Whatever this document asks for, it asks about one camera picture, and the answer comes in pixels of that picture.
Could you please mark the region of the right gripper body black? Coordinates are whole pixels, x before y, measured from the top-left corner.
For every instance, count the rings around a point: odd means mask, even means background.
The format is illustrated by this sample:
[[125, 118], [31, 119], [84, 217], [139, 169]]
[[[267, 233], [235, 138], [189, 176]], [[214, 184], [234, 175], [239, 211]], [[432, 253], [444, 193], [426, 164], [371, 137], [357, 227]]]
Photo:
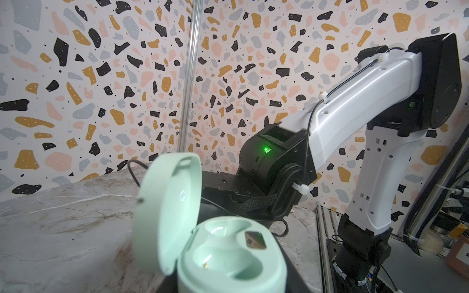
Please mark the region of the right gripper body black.
[[220, 206], [232, 215], [257, 222], [272, 222], [271, 207], [274, 196], [267, 196], [244, 175], [202, 172], [202, 198]]

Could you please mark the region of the mint green earbud charging case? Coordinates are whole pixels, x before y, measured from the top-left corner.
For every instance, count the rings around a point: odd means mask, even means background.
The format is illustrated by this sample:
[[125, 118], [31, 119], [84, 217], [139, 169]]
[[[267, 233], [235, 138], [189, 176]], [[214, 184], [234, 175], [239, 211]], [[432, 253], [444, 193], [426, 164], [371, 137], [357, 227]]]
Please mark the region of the mint green earbud charging case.
[[287, 264], [272, 233], [237, 217], [199, 222], [202, 168], [194, 153], [155, 159], [140, 185], [132, 248], [146, 271], [177, 276], [181, 293], [283, 293]]

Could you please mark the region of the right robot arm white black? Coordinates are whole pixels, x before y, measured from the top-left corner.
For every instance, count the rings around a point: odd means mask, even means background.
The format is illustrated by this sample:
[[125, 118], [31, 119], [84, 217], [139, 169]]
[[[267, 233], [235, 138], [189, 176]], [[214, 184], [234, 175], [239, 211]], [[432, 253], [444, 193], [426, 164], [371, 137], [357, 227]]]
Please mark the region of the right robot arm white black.
[[366, 145], [355, 193], [338, 225], [342, 245], [326, 261], [338, 293], [373, 293], [390, 256], [392, 206], [429, 129], [453, 113], [462, 82], [454, 33], [407, 49], [359, 52], [357, 68], [318, 101], [248, 139], [234, 175], [203, 173], [202, 202], [265, 225], [283, 220], [318, 170], [359, 129]]

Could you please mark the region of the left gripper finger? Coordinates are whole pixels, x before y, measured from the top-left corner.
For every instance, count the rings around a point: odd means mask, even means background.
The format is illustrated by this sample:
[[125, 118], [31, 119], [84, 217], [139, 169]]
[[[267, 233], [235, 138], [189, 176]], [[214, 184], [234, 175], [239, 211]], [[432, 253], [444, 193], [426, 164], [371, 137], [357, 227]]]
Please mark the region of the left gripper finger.
[[288, 255], [285, 252], [283, 252], [282, 255], [287, 265], [287, 286], [285, 292], [311, 293], [311, 290], [307, 286], [306, 282], [304, 282], [303, 278], [301, 277], [300, 273], [298, 272]]

